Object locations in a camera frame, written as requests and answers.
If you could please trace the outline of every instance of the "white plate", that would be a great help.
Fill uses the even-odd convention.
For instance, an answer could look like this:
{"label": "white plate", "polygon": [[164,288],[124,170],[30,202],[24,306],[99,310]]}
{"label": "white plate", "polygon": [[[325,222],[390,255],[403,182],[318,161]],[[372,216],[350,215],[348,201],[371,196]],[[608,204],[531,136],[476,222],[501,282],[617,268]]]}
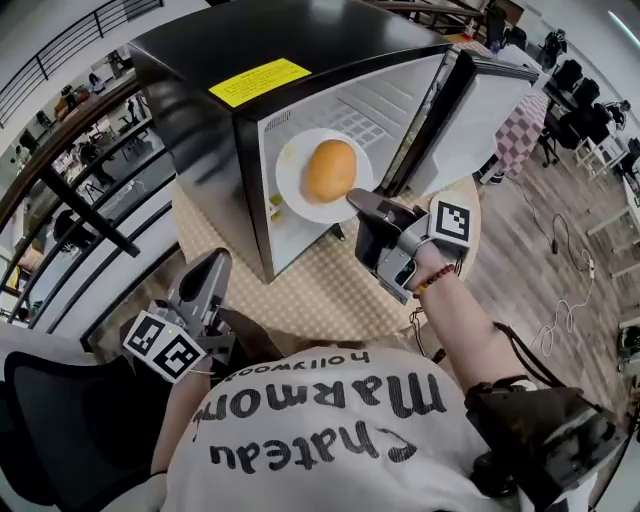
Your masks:
{"label": "white plate", "polygon": [[299,133],[287,142],[276,162],[276,182],[284,202],[301,217],[319,224],[335,224],[354,217],[356,209],[349,204],[346,196],[330,203],[312,203],[302,195],[302,180],[307,164],[321,142],[338,139],[351,146],[356,154],[356,179],[354,188],[373,190],[373,170],[364,149],[351,137],[328,128],[314,128]]}

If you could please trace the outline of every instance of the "wooden floor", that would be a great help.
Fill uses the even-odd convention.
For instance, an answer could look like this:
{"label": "wooden floor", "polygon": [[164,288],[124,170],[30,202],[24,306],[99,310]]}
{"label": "wooden floor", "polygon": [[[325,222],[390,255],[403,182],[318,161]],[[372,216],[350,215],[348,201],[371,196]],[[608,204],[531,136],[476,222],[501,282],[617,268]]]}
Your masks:
{"label": "wooden floor", "polygon": [[515,178],[522,189],[507,179],[480,188],[483,236],[467,283],[494,319],[511,325],[525,342],[533,342],[542,326],[553,324],[560,299],[570,305],[585,301],[590,279],[588,272],[579,272],[572,264],[560,219],[556,221],[559,252],[552,253],[522,192],[549,238],[552,219],[561,214],[569,226],[577,265],[587,266],[583,249],[595,261],[595,282],[588,304],[574,310],[573,332],[567,332],[567,310],[562,307],[550,356],[542,356],[540,340],[533,349],[567,385],[582,388],[588,399],[621,418],[628,393],[616,369],[616,336],[623,309],[638,302],[640,272],[617,282],[610,273],[634,257],[640,261],[640,254],[634,249],[615,257],[611,252],[613,244],[632,229],[626,217],[594,237],[587,237],[586,230],[624,205],[622,181],[609,174],[588,182],[573,165],[570,152],[560,153],[566,165],[544,169],[538,151]]}

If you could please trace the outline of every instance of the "person's arm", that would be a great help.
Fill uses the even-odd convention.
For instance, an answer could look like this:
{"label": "person's arm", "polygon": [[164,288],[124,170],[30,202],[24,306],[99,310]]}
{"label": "person's arm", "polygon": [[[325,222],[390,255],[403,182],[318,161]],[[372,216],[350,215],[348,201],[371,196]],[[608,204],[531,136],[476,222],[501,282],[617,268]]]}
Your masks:
{"label": "person's arm", "polygon": [[[195,369],[209,371],[211,359],[206,357]],[[167,471],[178,442],[189,426],[198,406],[211,390],[209,375],[189,372],[171,388],[156,448],[151,461],[151,474]]]}
{"label": "person's arm", "polygon": [[[424,244],[416,255],[418,270],[408,283],[414,289],[446,265],[437,247]],[[493,325],[480,304],[453,273],[427,286],[420,304],[451,360],[463,392],[481,382],[524,375],[507,337]]]}

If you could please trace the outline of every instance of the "railing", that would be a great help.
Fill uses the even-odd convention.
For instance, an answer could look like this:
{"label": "railing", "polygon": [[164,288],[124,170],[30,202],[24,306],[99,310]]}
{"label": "railing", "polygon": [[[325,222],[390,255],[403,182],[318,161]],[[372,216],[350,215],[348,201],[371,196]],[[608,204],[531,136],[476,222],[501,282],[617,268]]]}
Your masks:
{"label": "railing", "polygon": [[0,128],[37,87],[83,48],[163,5],[163,0],[111,0],[52,39],[0,90]]}
{"label": "railing", "polygon": [[[123,152],[124,148],[135,147],[135,143],[139,140],[139,137],[146,132],[152,131],[154,124],[150,116],[144,120],[140,120],[122,135],[116,137],[110,145],[103,150],[100,156],[82,169],[69,184],[52,169],[52,163],[79,135],[91,129],[94,123],[109,112],[112,112],[115,108],[123,105],[138,91],[139,86],[135,78],[131,78],[105,96],[93,98],[80,105],[78,112],[66,121],[58,131],[47,140],[44,146],[36,151],[27,163],[25,169],[18,175],[5,196],[0,200],[1,232],[6,227],[16,209],[22,207],[24,199],[28,197],[29,193],[34,189],[34,185],[36,185],[38,180],[42,180],[50,191],[55,194],[55,199],[50,202],[44,214],[40,215],[37,222],[33,223],[33,225],[29,226],[26,230],[23,238],[15,248],[15,253],[7,265],[4,275],[2,275],[0,279],[0,290],[17,296],[18,299],[13,309],[4,312],[2,315],[7,318],[8,322],[11,323],[16,321],[16,319],[20,319],[19,313],[25,305],[30,305],[29,298],[36,284],[42,279],[42,276],[45,275],[47,269],[51,268],[51,264],[56,259],[65,256],[66,253],[64,251],[68,249],[68,243],[72,240],[73,233],[76,232],[75,230],[88,224],[96,232],[95,239],[87,247],[77,250],[71,264],[61,276],[58,277],[56,275],[57,279],[53,286],[47,290],[46,298],[42,300],[39,309],[36,311],[34,308],[29,308],[31,312],[28,315],[26,323],[28,323],[28,328],[30,329],[40,321],[43,313],[54,301],[56,295],[102,242],[109,239],[117,247],[115,251],[99,264],[93,273],[78,286],[71,298],[65,303],[65,306],[61,308],[51,324],[47,326],[47,332],[54,332],[59,323],[71,311],[73,305],[81,299],[82,294],[119,254],[125,252],[135,257],[139,253],[139,249],[135,245],[135,240],[141,234],[141,230],[146,229],[150,223],[161,216],[162,213],[166,212],[166,207],[165,209],[159,210],[159,212],[152,215],[150,219],[147,219],[146,223],[128,236],[125,236],[119,231],[119,226],[127,220],[132,213],[173,180],[174,174],[172,167],[171,172],[161,173],[160,175],[157,173],[157,168],[150,169],[153,172],[149,173],[149,176],[153,177],[153,179],[147,180],[148,186],[143,187],[144,193],[138,192],[135,200],[128,205],[122,206],[120,208],[121,211],[116,213],[114,218],[107,218],[107,213],[112,212],[112,210],[110,210],[111,206],[108,203],[121,204],[118,203],[120,196],[122,195],[124,197],[126,193],[130,191],[132,185],[135,186],[137,180],[141,178],[142,173],[149,169],[154,162],[166,155],[166,150],[163,146],[152,149],[147,148],[146,152],[139,154],[136,161],[127,164],[126,174],[117,178],[116,181],[108,187],[104,187],[104,190],[100,190],[97,198],[88,198],[88,200],[85,200],[78,194],[80,191],[79,187],[83,183],[86,183],[86,180],[94,175],[96,170],[101,169],[103,164],[116,155],[116,153]],[[31,248],[34,240],[38,238],[43,229],[46,229],[47,225],[51,223],[54,215],[60,211],[63,204],[78,215],[79,218],[62,236],[57,238],[52,247],[46,250],[39,265],[31,272],[23,287],[16,290],[7,286],[14,271],[20,268],[19,262],[21,258]]]}

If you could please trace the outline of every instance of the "round table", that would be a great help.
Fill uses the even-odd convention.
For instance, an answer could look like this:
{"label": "round table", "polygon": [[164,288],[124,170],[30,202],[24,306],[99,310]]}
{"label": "round table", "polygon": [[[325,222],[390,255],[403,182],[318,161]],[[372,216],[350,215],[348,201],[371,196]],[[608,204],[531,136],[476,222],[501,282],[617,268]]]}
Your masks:
{"label": "round table", "polygon": [[[462,265],[461,278],[469,273],[480,243],[480,202],[471,176],[438,194],[462,196],[475,216],[471,249]],[[425,210],[431,197],[405,193],[395,201],[418,204]],[[226,247],[233,269],[225,305],[236,309],[263,327],[306,339],[377,339],[409,326],[409,315],[419,305],[411,300],[402,306],[354,256],[358,219],[341,224],[346,240],[325,235],[270,284],[254,274],[241,257],[222,239],[178,184],[172,212],[178,226],[178,241],[187,261]]]}

